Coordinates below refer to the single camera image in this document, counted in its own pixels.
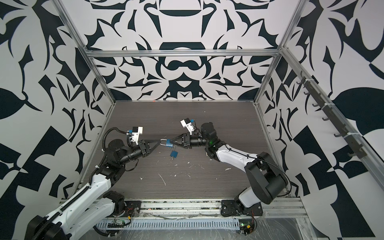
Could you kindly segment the blue padlock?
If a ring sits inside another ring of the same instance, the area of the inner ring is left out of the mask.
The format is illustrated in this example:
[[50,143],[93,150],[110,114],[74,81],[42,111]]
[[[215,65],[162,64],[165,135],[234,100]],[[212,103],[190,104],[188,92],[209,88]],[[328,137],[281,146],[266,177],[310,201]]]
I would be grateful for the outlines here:
[[170,139],[161,139],[160,145],[167,148],[174,148],[174,144],[171,142]]
[[178,156],[178,152],[177,151],[172,151],[171,154],[170,154],[171,160],[175,159],[177,156]]

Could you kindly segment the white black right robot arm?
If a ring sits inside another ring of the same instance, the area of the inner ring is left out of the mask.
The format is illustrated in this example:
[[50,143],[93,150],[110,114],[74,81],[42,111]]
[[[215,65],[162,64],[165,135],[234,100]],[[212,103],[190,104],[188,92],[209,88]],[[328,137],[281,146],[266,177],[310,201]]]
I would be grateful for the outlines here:
[[211,122],[202,124],[199,129],[190,123],[183,126],[188,132],[167,140],[167,144],[185,149],[204,147],[210,159],[229,164],[248,178],[250,187],[234,199],[221,202],[223,217],[261,216],[262,204],[269,205],[275,198],[284,196],[282,192],[290,185],[290,180],[268,153],[251,154],[231,147],[218,138]]

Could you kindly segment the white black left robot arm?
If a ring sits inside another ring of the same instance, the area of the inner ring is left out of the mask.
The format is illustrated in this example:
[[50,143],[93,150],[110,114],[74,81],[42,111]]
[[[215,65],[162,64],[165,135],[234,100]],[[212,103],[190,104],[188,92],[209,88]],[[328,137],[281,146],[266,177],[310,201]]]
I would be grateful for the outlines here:
[[106,143],[110,132],[102,140],[103,158],[83,187],[64,204],[47,214],[36,216],[27,225],[26,240],[78,240],[102,219],[125,212],[125,197],[111,188],[128,172],[126,165],[138,163],[149,156],[160,140],[139,140],[142,127],[125,132],[127,140],[115,139]]

